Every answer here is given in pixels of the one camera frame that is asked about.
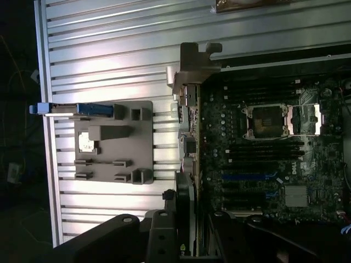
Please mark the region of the open black PC case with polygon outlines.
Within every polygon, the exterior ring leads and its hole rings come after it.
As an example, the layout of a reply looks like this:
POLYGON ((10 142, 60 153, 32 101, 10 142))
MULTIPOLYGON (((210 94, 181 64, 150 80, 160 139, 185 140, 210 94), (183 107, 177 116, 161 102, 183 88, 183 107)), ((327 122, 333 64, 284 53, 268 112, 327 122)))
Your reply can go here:
MULTIPOLYGON (((237 78, 261 78, 269 76, 304 76, 308 74, 321 74, 321 73, 333 73, 333 72, 348 72, 351 75, 351 54, 344 55, 329 55, 323 56, 316 54, 312 57, 302 56, 297 52, 288 53, 277 53, 259 56, 249 56, 247 58, 236 58, 236 59, 223 59, 223 60, 212 60, 213 62, 220 64, 220 72, 212 74, 207 80, 214 76, 229 76, 237 78)), ((348 96, 344 103, 343 108, 343 127, 345 131, 343 139, 343 150, 344 150, 344 162, 346 164, 345 175, 346 179, 351 183, 351 177, 349 176, 349 169, 351 168, 351 110, 347 103, 347 100, 351 96, 351 77, 345 85, 348 96)), ((337 221, 341 222, 351 216, 351 187, 348 193, 349 203, 347 210, 342 214, 342 218, 337 221)), ((224 211, 224 210, 206 210, 202 206, 201 192, 197 206, 198 219, 203 219, 207 213, 212 211, 224 211)), ((249 212, 242 213, 240 216, 236 216, 233 213, 224 211, 234 216, 235 218, 246 218, 251 215, 264 216, 261 212, 249 212)), ((288 220, 279 222, 289 221, 306 221, 306 222, 326 222, 326 221, 307 221, 307 220, 288 220)))

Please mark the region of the hard disk in blue caddy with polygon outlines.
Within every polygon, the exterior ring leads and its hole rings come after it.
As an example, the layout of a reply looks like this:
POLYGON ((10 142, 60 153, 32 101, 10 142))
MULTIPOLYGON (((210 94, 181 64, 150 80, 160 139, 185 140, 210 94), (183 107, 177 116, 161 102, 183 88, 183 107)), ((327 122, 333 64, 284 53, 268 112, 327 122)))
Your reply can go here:
POLYGON ((29 106, 29 113, 46 117, 70 117, 78 115, 112 117, 114 107, 95 103, 55 104, 52 102, 38 102, 29 106))

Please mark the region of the grey parts rack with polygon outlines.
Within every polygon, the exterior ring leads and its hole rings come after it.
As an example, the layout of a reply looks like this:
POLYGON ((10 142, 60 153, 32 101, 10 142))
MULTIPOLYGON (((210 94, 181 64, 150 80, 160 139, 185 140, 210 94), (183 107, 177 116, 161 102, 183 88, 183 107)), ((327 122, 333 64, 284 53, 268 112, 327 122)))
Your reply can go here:
POLYGON ((75 165, 75 180, 151 184, 153 174, 153 104, 125 101, 114 107, 112 117, 82 116, 75 123, 75 160, 127 161, 126 167, 112 164, 75 165), (78 135, 88 132, 93 152, 80 152, 78 135))

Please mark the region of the metal socket cover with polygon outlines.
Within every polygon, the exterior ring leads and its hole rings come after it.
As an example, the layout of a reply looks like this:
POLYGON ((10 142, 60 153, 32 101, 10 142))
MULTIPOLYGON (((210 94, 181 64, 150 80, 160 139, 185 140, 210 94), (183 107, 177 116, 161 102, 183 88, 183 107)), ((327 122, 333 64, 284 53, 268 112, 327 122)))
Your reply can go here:
POLYGON ((287 127, 289 136, 321 135, 323 115, 319 104, 294 105, 288 107, 287 127))

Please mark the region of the white socket box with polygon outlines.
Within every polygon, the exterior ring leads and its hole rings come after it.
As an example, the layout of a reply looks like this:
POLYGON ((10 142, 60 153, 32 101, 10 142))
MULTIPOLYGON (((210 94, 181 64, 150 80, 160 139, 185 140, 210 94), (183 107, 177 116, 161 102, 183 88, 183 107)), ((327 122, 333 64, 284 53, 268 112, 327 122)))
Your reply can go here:
POLYGON ((9 163, 7 181, 11 184, 17 184, 19 181, 21 166, 17 163, 9 163))

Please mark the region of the green motherboard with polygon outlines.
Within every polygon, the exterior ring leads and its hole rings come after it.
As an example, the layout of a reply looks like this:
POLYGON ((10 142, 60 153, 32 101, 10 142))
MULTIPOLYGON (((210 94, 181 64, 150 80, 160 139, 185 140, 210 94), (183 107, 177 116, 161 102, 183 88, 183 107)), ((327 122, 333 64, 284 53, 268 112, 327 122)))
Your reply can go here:
POLYGON ((261 212, 279 221, 337 221, 347 210, 343 108, 348 72, 237 78, 214 76, 201 86, 201 200, 206 210, 240 216, 261 212), (247 106, 319 104, 321 135, 251 141, 247 106), (287 207, 285 186, 308 190, 307 207, 287 207))

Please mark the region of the silver CPU chip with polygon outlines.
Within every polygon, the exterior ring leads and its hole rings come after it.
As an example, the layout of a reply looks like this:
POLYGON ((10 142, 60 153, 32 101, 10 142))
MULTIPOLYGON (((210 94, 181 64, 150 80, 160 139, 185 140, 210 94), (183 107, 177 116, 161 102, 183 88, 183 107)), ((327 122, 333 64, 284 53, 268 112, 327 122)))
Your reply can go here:
POLYGON ((81 132, 78 135, 78 149, 80 152, 93 152, 95 149, 94 141, 89 139, 88 132, 81 132))

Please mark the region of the silver chipset heat sink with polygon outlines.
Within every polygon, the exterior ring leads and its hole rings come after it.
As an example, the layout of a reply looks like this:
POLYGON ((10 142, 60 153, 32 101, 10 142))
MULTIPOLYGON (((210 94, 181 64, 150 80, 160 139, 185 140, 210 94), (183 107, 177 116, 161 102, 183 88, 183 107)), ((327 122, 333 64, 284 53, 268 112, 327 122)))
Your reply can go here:
POLYGON ((306 186, 285 186, 285 205, 287 207, 307 207, 308 203, 308 190, 306 186))

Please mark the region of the CPU socket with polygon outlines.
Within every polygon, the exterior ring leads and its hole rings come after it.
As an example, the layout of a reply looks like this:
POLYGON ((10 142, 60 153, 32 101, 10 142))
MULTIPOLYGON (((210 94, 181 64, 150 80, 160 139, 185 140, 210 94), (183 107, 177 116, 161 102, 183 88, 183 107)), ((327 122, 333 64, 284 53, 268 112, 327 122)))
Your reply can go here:
POLYGON ((246 117, 246 140, 265 141, 289 137, 288 114, 290 105, 269 104, 247 106, 241 110, 246 117))

